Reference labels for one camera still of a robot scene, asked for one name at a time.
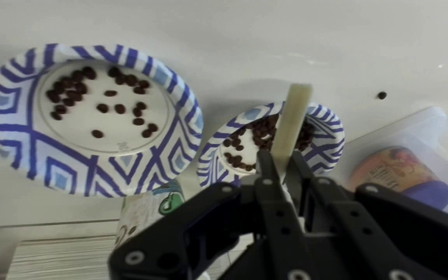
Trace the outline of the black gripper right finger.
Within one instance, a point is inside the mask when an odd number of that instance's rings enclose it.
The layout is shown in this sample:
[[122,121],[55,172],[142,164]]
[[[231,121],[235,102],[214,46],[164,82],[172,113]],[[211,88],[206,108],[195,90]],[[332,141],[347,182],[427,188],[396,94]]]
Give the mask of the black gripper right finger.
[[448,213],[379,183],[351,192],[301,154],[287,182],[305,219],[313,280],[448,280]]

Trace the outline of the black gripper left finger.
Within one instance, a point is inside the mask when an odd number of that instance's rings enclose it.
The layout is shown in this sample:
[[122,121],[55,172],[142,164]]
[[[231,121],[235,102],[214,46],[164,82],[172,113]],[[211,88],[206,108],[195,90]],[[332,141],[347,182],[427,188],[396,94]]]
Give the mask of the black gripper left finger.
[[217,183],[116,248],[113,280],[197,280],[246,233],[256,236],[228,280],[307,280],[304,234],[279,183],[270,152],[260,177],[242,186]]

